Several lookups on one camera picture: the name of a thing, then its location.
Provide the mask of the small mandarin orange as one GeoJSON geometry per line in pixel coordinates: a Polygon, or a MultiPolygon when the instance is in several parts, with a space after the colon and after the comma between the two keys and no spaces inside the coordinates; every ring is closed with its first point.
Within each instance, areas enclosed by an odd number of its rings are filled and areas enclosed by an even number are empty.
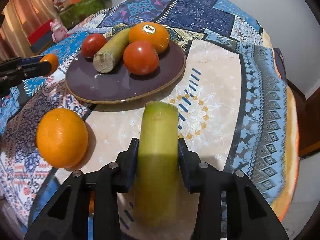
{"type": "Polygon", "coordinates": [[[57,68],[59,66],[59,59],[55,54],[49,53],[49,54],[44,55],[44,57],[42,57],[42,59],[40,59],[40,62],[45,62],[45,61],[47,61],[51,64],[50,72],[44,76],[44,77],[49,77],[57,70],[57,68]]]}

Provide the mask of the green sugarcane piece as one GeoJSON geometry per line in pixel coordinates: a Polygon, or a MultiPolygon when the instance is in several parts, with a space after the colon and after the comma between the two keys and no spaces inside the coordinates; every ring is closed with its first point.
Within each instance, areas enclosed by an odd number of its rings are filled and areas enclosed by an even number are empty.
{"type": "Polygon", "coordinates": [[[145,105],[138,146],[134,217],[147,227],[162,227],[178,205],[178,109],[161,101],[145,105]]]}

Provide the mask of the red and blue box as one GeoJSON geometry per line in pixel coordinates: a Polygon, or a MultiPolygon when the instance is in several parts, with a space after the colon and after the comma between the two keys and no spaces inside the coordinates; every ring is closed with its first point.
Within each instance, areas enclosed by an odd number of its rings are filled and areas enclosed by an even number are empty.
{"type": "Polygon", "coordinates": [[[39,54],[53,45],[50,27],[52,22],[53,19],[47,20],[27,37],[31,51],[34,54],[39,54]]]}

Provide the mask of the pink plush toy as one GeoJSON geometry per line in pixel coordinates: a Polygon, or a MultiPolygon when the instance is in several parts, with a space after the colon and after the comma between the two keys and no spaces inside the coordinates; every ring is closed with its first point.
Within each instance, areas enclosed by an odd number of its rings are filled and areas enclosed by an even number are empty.
{"type": "Polygon", "coordinates": [[[57,19],[54,19],[52,22],[50,22],[50,30],[52,32],[52,40],[54,43],[59,43],[68,36],[68,30],[57,19]]]}

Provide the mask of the orange curtain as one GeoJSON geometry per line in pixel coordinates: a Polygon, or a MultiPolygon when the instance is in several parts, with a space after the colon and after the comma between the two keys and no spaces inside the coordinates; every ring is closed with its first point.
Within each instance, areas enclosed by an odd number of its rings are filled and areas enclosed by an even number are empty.
{"type": "Polygon", "coordinates": [[[2,11],[1,59],[31,56],[28,37],[46,21],[57,17],[53,0],[10,0],[2,11]]]}

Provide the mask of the green storage box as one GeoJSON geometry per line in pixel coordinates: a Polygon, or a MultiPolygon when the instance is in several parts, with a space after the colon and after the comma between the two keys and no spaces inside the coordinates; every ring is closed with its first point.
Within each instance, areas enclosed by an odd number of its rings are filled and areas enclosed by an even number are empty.
{"type": "Polygon", "coordinates": [[[103,0],[82,0],[70,5],[64,11],[60,12],[59,18],[67,29],[72,29],[88,16],[95,14],[104,8],[105,3],[103,0]]]}

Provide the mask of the small red tomato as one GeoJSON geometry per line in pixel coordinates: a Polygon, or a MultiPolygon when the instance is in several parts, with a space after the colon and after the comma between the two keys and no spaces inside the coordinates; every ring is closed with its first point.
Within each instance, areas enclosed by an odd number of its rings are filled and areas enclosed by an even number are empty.
{"type": "Polygon", "coordinates": [[[106,38],[102,34],[90,34],[81,45],[81,53],[84,57],[91,59],[105,43],[106,38]]]}

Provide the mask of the large loose orange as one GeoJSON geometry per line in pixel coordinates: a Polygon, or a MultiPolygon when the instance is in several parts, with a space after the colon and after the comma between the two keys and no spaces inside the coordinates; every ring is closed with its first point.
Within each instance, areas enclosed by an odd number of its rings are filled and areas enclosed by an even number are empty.
{"type": "Polygon", "coordinates": [[[69,109],[49,111],[36,131],[36,146],[41,157],[55,168],[77,165],[86,154],[88,142],[85,122],[69,109]]]}

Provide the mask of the orange blanket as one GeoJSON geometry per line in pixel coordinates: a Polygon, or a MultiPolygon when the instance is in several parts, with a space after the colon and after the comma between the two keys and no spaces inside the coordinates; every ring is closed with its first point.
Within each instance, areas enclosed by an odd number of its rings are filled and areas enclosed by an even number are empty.
{"type": "Polygon", "coordinates": [[[274,69],[277,75],[286,85],[286,139],[285,139],[285,185],[278,198],[272,202],[272,209],[282,221],[291,204],[291,200],[296,189],[299,171],[299,127],[297,118],[297,107],[295,96],[287,83],[284,58],[279,49],[272,46],[269,35],[263,32],[263,46],[272,49],[274,58],[274,69]]]}

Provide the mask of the sugarcane piece on plate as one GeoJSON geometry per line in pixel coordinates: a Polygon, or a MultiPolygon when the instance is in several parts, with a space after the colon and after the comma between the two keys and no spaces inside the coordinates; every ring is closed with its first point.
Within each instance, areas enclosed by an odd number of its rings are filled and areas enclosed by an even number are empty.
{"type": "Polygon", "coordinates": [[[129,45],[130,30],[130,28],[123,29],[113,35],[94,55],[93,66],[98,72],[106,74],[114,69],[129,45]]]}

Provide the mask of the dark purple round plate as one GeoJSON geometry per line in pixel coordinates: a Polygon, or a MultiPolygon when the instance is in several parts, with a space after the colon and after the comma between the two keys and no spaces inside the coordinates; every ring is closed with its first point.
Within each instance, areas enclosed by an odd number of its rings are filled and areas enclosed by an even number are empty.
{"type": "Polygon", "coordinates": [[[160,56],[158,68],[146,76],[129,73],[122,60],[110,73],[101,74],[79,53],[67,69],[65,82],[69,92],[81,101],[112,105],[135,101],[168,88],[184,74],[185,64],[184,51],[173,41],[160,56]]]}

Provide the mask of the blue patchwork bedspread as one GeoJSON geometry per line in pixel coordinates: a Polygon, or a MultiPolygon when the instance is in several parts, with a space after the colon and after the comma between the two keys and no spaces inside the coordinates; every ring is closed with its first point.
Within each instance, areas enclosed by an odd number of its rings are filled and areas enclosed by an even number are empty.
{"type": "Polygon", "coordinates": [[[285,185],[286,85],[274,69],[263,29],[227,0],[125,0],[76,26],[49,51],[59,58],[50,77],[25,81],[1,106],[1,227],[22,239],[69,176],[43,160],[35,146],[42,116],[67,108],[89,126],[80,168],[96,171],[140,134],[144,105],[161,100],[179,110],[179,136],[221,171],[243,170],[267,202],[285,185]],[[145,99],[112,106],[78,101],[65,75],[89,33],[111,36],[135,23],[164,25],[186,54],[184,74],[145,99]]]}

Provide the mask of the large red tomato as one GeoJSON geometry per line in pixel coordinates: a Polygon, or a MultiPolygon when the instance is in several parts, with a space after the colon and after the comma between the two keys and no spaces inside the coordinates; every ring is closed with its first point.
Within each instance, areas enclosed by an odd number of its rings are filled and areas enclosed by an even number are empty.
{"type": "Polygon", "coordinates": [[[135,41],[129,44],[123,53],[127,70],[135,75],[153,73],[159,65],[157,51],[148,41],[135,41]]]}

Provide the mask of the orange with sticker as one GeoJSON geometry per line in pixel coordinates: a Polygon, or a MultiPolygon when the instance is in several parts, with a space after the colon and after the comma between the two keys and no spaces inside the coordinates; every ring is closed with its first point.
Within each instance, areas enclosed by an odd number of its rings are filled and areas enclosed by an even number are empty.
{"type": "Polygon", "coordinates": [[[129,43],[148,41],[158,54],[165,52],[170,37],[167,29],[155,22],[142,22],[133,26],[129,32],[129,43]]]}

